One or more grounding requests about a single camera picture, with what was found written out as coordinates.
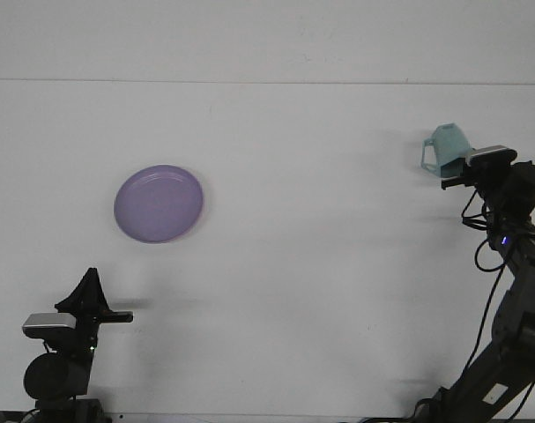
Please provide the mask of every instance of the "white wall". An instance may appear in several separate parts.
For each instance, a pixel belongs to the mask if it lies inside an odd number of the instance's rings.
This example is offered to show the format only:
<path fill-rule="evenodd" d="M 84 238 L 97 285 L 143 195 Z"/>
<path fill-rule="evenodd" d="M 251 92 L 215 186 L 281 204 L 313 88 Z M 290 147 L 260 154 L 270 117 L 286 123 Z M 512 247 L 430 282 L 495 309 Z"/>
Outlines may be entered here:
<path fill-rule="evenodd" d="M 446 122 L 535 160 L 535 2 L 0 1 L 0 409 L 33 403 L 20 325 L 96 266 L 135 312 L 100 330 L 109 411 L 406 414 L 492 282 L 471 192 L 418 168 Z M 112 205 L 157 163 L 205 210 L 145 245 Z"/>

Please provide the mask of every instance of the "purple plate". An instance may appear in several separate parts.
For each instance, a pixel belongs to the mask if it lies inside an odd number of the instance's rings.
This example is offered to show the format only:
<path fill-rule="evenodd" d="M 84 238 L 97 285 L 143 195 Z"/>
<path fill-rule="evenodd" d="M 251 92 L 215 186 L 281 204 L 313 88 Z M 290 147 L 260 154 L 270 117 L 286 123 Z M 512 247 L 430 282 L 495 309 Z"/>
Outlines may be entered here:
<path fill-rule="evenodd" d="M 118 226 L 141 242 L 167 242 L 187 232 L 203 209 L 203 190 L 184 169 L 158 165 L 132 175 L 118 190 Z"/>

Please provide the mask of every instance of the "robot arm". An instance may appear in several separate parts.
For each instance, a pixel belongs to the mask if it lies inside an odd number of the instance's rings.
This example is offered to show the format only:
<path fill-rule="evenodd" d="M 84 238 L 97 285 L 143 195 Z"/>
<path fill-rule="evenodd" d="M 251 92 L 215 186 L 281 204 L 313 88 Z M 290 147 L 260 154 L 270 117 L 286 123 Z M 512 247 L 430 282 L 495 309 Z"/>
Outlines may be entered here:
<path fill-rule="evenodd" d="M 484 200 L 487 242 L 514 275 L 494 317 L 492 341 L 447 390 L 426 405 L 418 423 L 485 423 L 535 383 L 535 165 L 510 165 L 516 152 L 503 146 L 470 150 L 461 174 L 442 188 L 474 186 Z"/>

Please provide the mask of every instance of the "light blue cup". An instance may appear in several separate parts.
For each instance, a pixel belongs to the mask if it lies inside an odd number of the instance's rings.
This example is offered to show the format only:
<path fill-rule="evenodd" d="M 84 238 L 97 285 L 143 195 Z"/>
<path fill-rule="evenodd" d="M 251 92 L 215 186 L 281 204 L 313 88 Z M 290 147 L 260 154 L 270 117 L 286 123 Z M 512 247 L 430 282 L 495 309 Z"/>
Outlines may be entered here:
<path fill-rule="evenodd" d="M 434 147 L 435 163 L 426 162 L 427 149 Z M 463 131 L 454 123 L 438 126 L 422 146 L 421 166 L 440 178 L 460 176 L 464 156 L 472 150 Z"/>

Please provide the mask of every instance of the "black cable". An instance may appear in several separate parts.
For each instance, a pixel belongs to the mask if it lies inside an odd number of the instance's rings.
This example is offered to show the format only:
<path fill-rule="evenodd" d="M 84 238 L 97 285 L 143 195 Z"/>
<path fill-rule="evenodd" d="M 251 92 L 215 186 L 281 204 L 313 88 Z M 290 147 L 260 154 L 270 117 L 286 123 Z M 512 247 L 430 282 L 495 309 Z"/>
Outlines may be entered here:
<path fill-rule="evenodd" d="M 422 405 L 435 405 L 439 407 L 439 401 L 433 398 L 424 398 L 416 403 L 414 412 L 410 417 L 371 417 L 369 419 L 361 419 L 359 423 L 412 423 L 416 419 L 418 410 Z"/>
<path fill-rule="evenodd" d="M 39 410 L 40 409 L 38 409 L 38 408 L 34 408 L 34 409 L 30 410 L 29 412 L 25 412 L 24 415 L 20 418 L 19 423 L 24 423 L 24 420 L 26 419 L 26 417 L 32 416 L 35 412 L 38 412 Z"/>
<path fill-rule="evenodd" d="M 471 356 L 469 357 L 467 364 L 464 365 L 463 372 L 461 373 L 461 377 L 464 376 L 464 374 L 469 369 L 469 366 L 471 365 L 473 359 L 475 358 L 475 355 L 477 354 L 477 351 L 479 350 L 480 340 L 482 338 L 482 331 L 485 329 L 485 323 L 487 322 L 487 315 L 488 310 L 490 309 L 490 304 L 492 303 L 494 293 L 496 292 L 496 288 L 498 287 L 498 284 L 500 283 L 500 280 L 502 278 L 502 274 L 504 273 L 504 267 L 500 268 L 498 271 L 498 275 L 496 276 L 496 280 L 493 283 L 493 287 L 490 290 L 490 294 L 488 295 L 487 304 L 485 306 L 485 310 L 482 314 L 482 319 L 480 320 L 480 326 L 479 326 L 479 334 L 477 335 L 477 340 L 475 342 L 475 346 L 472 349 Z"/>
<path fill-rule="evenodd" d="M 475 192 L 472 193 L 472 196 L 471 198 L 469 198 L 469 201 L 467 202 L 467 205 L 464 207 L 463 211 L 461 211 L 461 218 L 464 219 L 465 218 L 465 213 L 467 212 L 467 210 L 469 209 L 469 207 L 471 206 L 471 203 L 472 203 L 472 200 L 475 199 L 475 197 L 477 196 L 477 193 L 479 192 L 478 189 L 475 190 Z"/>
<path fill-rule="evenodd" d="M 525 403 L 527 402 L 528 398 L 530 397 L 531 391 L 533 390 L 533 387 L 535 386 L 535 381 L 533 381 L 530 384 L 530 388 L 525 392 L 524 398 L 522 398 L 522 402 L 520 405 L 516 408 L 516 410 L 512 413 L 510 417 L 504 420 L 504 423 L 510 423 L 519 413 L 522 411 L 522 408 L 524 407 Z"/>

